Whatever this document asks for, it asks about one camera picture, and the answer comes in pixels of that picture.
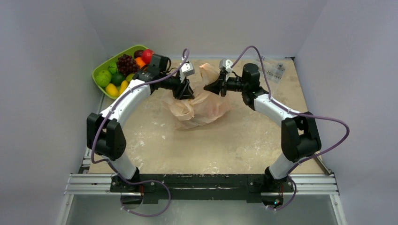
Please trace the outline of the translucent orange plastic bag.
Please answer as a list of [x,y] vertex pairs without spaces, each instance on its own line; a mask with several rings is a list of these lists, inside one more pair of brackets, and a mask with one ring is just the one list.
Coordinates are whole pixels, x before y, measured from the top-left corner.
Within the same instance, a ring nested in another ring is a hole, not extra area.
[[175,129],[184,130],[208,125],[224,116],[232,109],[226,97],[204,90],[219,76],[219,69],[204,63],[199,66],[199,72],[193,75],[192,89],[194,99],[177,100],[171,92],[165,92],[161,97],[162,106],[174,118]]

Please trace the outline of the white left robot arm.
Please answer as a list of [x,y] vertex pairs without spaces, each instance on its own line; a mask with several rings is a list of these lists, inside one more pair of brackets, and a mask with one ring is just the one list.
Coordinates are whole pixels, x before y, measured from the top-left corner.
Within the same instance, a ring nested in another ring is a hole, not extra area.
[[136,108],[154,91],[173,91],[176,99],[192,99],[193,90],[187,76],[194,72],[188,60],[189,50],[184,49],[182,63],[169,72],[170,58],[153,54],[151,62],[133,74],[125,90],[108,108],[100,113],[91,113],[86,120],[87,148],[91,155],[102,157],[101,162],[122,180],[122,186],[129,192],[136,191],[141,184],[139,169],[126,153],[127,141],[123,127]]

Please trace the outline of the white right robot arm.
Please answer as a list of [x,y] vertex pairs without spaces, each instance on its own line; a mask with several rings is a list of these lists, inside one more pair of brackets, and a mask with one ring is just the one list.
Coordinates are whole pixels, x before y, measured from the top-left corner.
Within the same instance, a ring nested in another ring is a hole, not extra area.
[[259,67],[253,63],[244,65],[241,76],[230,77],[233,72],[232,61],[221,60],[220,73],[216,81],[204,90],[226,96],[228,91],[240,92],[246,106],[271,119],[281,129],[282,153],[265,170],[263,184],[270,191],[282,184],[290,170],[301,159],[309,158],[321,149],[321,139],[315,120],[310,112],[292,110],[274,100],[270,91],[260,85]]

